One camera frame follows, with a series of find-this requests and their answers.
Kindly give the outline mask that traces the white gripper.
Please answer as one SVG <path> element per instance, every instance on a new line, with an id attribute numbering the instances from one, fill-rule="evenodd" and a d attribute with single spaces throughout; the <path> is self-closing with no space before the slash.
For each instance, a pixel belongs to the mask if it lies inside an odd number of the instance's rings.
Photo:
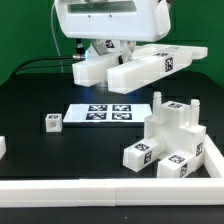
<path id="1" fill-rule="evenodd" d="M 136 42 L 155 42 L 171 28 L 166 0 L 55 0 L 63 33 L 69 38 L 94 39 L 92 54 L 109 53 L 106 40 L 121 41 L 119 63 L 132 60 Z"/>

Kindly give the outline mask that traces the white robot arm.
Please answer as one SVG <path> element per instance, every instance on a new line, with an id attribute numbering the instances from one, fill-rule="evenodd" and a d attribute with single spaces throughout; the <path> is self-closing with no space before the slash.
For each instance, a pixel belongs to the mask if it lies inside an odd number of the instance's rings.
<path id="1" fill-rule="evenodd" d="M 54 0 L 54 6 L 66 37 L 91 41 L 72 65 L 82 86 L 107 80 L 110 68 L 132 60 L 138 41 L 155 42 L 171 28 L 168 0 Z"/>

